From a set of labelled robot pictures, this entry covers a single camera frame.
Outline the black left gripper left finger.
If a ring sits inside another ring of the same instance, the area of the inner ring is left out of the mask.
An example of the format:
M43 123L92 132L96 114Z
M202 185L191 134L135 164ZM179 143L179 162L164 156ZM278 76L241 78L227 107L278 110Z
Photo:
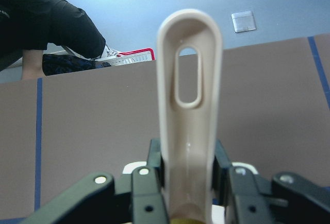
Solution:
M131 175L132 223L167 223L168 214L161 192L163 165L160 139L150 141L145 166Z

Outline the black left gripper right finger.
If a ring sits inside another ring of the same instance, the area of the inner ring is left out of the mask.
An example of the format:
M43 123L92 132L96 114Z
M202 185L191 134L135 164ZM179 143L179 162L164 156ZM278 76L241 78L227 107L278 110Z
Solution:
M216 141L212 187L220 206L225 208L225 223L270 223L266 195L270 182L250 169L234 166L219 140Z

